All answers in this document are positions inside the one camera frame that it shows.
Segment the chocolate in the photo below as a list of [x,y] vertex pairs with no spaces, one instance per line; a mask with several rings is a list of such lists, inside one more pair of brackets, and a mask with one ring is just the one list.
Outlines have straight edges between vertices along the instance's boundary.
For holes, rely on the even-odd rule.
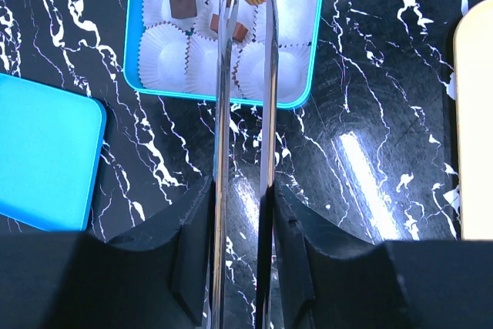
[[210,29],[213,30],[216,34],[219,31],[219,16],[214,14],[213,18],[210,20]]
[[[215,33],[218,33],[219,31],[219,16],[216,14],[213,14],[213,17],[210,20],[210,29],[213,30]],[[237,42],[243,42],[243,40],[247,36],[247,33],[248,29],[243,24],[237,22],[234,26],[233,40],[236,40]]]
[[247,36],[247,33],[248,29],[241,23],[237,22],[234,26],[233,40],[236,40],[237,42],[243,42],[245,36]]
[[196,0],[169,0],[171,17],[175,19],[185,19],[197,17]]

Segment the marble countertop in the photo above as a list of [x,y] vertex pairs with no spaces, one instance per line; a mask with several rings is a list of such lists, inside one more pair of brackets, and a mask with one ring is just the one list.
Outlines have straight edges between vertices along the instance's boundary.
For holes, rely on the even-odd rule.
[[[310,98],[277,113],[277,178],[372,243],[457,238],[452,39],[480,1],[324,0]],[[0,0],[0,72],[106,107],[89,222],[102,240],[170,205],[213,167],[214,104],[126,84],[126,2]],[[261,109],[234,105],[231,118],[226,319],[235,328],[252,325]],[[0,232],[29,230],[0,219]],[[283,327],[276,281],[272,319]]]

